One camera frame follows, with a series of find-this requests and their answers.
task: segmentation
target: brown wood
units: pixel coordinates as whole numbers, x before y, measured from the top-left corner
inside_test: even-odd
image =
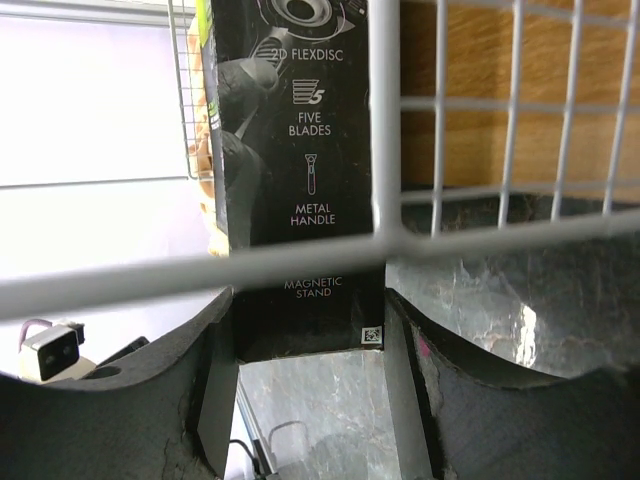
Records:
[[[571,9],[571,0],[532,3]],[[628,0],[586,0],[585,12],[628,18]],[[449,5],[447,96],[507,100],[511,79],[513,15],[495,8]],[[432,2],[402,3],[402,93],[433,95],[436,7]],[[522,49],[523,102],[564,103],[571,24],[527,14]],[[617,105],[626,32],[585,25],[580,52],[579,104]],[[640,105],[640,67],[634,68],[631,103]],[[513,182],[554,182],[563,116],[520,113]],[[506,112],[447,112],[445,184],[498,185],[502,181],[507,133]],[[406,113],[402,118],[403,180],[430,184],[433,178],[434,115]],[[605,181],[615,130],[615,114],[576,114],[567,181]],[[618,179],[640,179],[640,115],[627,118]],[[602,196],[567,192],[575,196]],[[640,187],[620,188],[619,200],[640,201]]]

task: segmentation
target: camera lens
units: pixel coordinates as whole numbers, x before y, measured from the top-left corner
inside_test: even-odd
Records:
[[[310,20],[315,15],[313,7],[303,0],[291,0],[287,4],[287,10],[300,20]]]

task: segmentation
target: cable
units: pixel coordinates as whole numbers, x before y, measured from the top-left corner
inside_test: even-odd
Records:
[[[22,324],[22,327],[20,328],[20,337],[18,338],[18,352],[22,350],[22,344],[27,339],[27,331],[29,330],[29,327],[32,327],[34,325],[49,328],[53,326],[53,323],[49,320],[42,320],[41,318],[33,318],[24,322]]]
[[[244,443],[242,440],[238,440],[237,438],[231,439],[229,441],[229,444],[232,444],[232,443],[237,443],[238,445],[240,445],[244,449],[245,452],[247,452],[247,455],[251,459],[251,464],[253,465],[253,473],[256,475],[256,478],[258,478],[258,479],[259,478],[263,478],[263,475],[260,472],[260,462],[253,455],[253,453],[251,453],[251,450],[249,450],[249,447],[247,446],[247,444]]]

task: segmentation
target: wire rack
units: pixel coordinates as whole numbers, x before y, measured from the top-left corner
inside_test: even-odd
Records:
[[[612,208],[616,188],[640,185],[639,180],[617,179],[620,150],[629,115],[640,113],[630,106],[629,92],[636,44],[638,3],[630,2],[628,19],[610,18],[585,13],[584,2],[575,0],[573,11],[530,4],[524,0],[438,0],[435,95],[401,97],[400,94],[400,0],[369,0],[371,161],[374,231],[370,235],[301,242],[277,247],[258,247],[233,254],[230,258],[176,259],[133,267],[92,270],[47,278],[36,278],[0,285],[0,317],[16,318],[42,312],[136,301],[152,297],[233,285],[238,288],[275,286],[286,280],[348,273],[388,261],[407,257],[423,261],[443,255],[501,252],[505,249],[528,248],[570,240],[608,237],[640,228],[640,209],[622,212]],[[450,4],[511,10],[513,43],[510,95],[508,100],[461,98],[447,95],[447,39]],[[206,120],[197,110],[197,99],[204,95],[198,80],[189,75],[199,55],[189,50],[189,15],[182,0],[168,0],[169,24],[176,65],[185,157],[192,160],[200,128]],[[525,14],[536,14],[572,26],[566,101],[558,104],[526,103],[520,100],[523,22]],[[626,50],[619,102],[613,105],[587,105],[576,102],[579,51],[584,25],[625,30]],[[449,111],[506,111],[508,125],[504,151],[502,182],[495,186],[445,190],[444,170],[446,115]],[[418,192],[401,191],[401,112],[435,112],[435,151],[433,188]],[[558,151],[556,181],[514,185],[512,172],[518,115],[521,112],[563,115]],[[568,151],[574,115],[615,114],[615,132],[604,182],[570,183],[567,181]],[[203,180],[201,171],[194,173],[193,161],[185,178]],[[563,193],[580,189],[603,190],[602,210],[565,218],[560,215]],[[553,195],[548,220],[509,224],[507,213],[512,193],[545,191]],[[491,228],[468,231],[442,231],[442,213],[446,202],[499,196],[497,222]],[[431,204],[432,224],[428,235],[406,229],[402,222],[403,204]]]

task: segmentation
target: wooden surface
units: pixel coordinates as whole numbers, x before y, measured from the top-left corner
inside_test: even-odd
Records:
[[[571,0],[529,0],[573,8]],[[585,13],[628,18],[629,0],[585,0]],[[508,10],[449,5],[447,96],[508,100],[513,15]],[[436,8],[431,2],[402,3],[402,93],[433,95]],[[522,102],[564,103],[571,23],[527,14],[524,20]],[[578,104],[615,106],[626,32],[585,25],[582,33]],[[634,68],[631,103],[640,105],[640,67]],[[498,185],[502,181],[506,112],[447,112],[445,184]],[[562,114],[524,112],[518,117],[514,184],[554,182]],[[616,124],[615,114],[576,114],[571,134],[568,182],[604,182]],[[402,119],[403,180],[431,184],[434,114],[405,113]],[[618,179],[640,179],[640,115],[626,121]],[[603,190],[566,192],[602,196]],[[619,200],[640,201],[640,187],[619,188]]]

